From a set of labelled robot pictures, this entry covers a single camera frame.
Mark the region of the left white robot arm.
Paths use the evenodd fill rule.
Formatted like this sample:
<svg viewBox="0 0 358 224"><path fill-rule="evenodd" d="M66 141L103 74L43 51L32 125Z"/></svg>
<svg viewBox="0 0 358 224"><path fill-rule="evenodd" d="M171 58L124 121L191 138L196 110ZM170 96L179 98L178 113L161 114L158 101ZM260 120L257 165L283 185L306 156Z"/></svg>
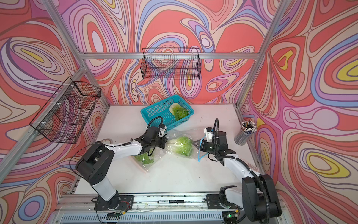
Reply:
<svg viewBox="0 0 358 224"><path fill-rule="evenodd" d="M120 205L120 196L107 177L111 163L130 156L151 156L155 148L165 148L166 134L167 127L161 124L158 127L148 126L140 137L119 145L107 146L100 141L95 142L77 162L76 171L98 193L105 207L114 210Z"/></svg>

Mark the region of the chinese cabbage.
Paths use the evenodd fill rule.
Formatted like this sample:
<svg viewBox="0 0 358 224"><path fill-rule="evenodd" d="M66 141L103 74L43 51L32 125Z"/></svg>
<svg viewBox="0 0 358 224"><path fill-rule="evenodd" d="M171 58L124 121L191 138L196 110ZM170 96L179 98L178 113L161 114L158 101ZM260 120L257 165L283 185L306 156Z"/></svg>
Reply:
<svg viewBox="0 0 358 224"><path fill-rule="evenodd" d="M189 111L185 108L183 108L181 105L179 105L178 103L173 103L170 107L169 107L169 111L170 113L174 116L175 120L181 120L184 117L189 115Z"/></svg>
<svg viewBox="0 0 358 224"><path fill-rule="evenodd" d="M179 156L190 157L193 150L193 141L187 136L181 136L169 140L166 143L166 150Z"/></svg>

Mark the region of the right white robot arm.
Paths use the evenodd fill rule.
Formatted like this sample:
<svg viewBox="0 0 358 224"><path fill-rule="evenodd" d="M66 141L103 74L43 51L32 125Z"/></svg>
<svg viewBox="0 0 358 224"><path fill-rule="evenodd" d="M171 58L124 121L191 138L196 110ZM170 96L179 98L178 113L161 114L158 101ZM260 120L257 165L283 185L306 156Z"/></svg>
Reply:
<svg viewBox="0 0 358 224"><path fill-rule="evenodd" d="M218 195L208 195L208 208L213 209L215 204L224 209L240 208L250 221L262 224L281 216L282 208L271 176L256 172L240 159L237 153L228 147L225 132L208 127L204 129L204 134L199 151L213 155L214 161L229 169L240 181L239 186L221 187Z"/></svg>

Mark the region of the zip bag with pink slider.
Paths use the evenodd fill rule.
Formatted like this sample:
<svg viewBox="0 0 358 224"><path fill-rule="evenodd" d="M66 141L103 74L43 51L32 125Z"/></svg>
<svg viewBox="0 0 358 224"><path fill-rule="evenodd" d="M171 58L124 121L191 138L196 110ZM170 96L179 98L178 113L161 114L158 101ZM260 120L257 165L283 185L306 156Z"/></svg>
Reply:
<svg viewBox="0 0 358 224"><path fill-rule="evenodd" d="M166 151L162 148L152 148L148 153L131 156L130 158L139 167L142 172L148 173L164 155Z"/></svg>

